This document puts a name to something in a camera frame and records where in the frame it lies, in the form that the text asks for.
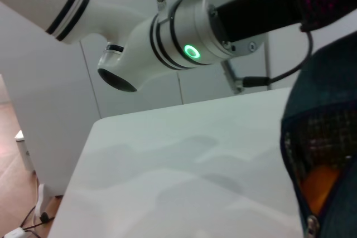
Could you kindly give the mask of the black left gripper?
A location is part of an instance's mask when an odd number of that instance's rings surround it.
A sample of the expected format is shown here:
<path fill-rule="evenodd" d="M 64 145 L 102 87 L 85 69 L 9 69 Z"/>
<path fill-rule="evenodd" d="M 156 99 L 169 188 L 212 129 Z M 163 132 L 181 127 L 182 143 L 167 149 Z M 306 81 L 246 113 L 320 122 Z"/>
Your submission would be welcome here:
<path fill-rule="evenodd" d="M 214 8 L 214 35 L 237 42 L 303 23 L 301 0 L 228 0 Z"/>

